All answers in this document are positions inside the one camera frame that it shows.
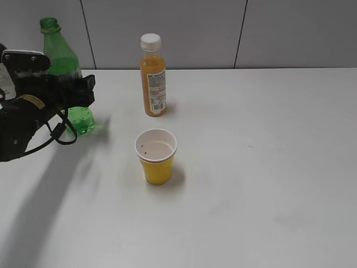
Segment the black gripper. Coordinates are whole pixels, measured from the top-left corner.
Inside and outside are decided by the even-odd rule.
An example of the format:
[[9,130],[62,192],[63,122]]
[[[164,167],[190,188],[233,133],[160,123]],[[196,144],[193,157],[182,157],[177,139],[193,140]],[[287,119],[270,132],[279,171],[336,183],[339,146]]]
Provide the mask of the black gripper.
[[83,78],[42,74],[50,67],[42,52],[4,50],[1,62],[15,94],[1,98],[1,131],[37,131],[56,115],[62,121],[50,131],[64,131],[67,108],[88,108],[95,101],[93,74]]

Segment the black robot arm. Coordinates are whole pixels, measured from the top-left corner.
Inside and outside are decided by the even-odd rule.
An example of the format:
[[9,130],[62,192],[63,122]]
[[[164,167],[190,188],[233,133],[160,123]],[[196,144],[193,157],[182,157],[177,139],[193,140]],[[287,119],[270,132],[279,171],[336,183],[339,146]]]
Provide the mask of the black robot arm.
[[[47,74],[50,59],[42,52],[1,51],[1,63],[15,86],[16,96],[5,98],[1,91],[1,161],[7,162],[33,154],[53,141],[71,145],[76,139],[62,141],[60,137],[69,128],[69,109],[88,107],[94,102],[95,76],[62,82],[58,76]],[[28,143],[49,120],[58,115],[62,121],[49,129],[50,138],[42,145],[28,150]]]

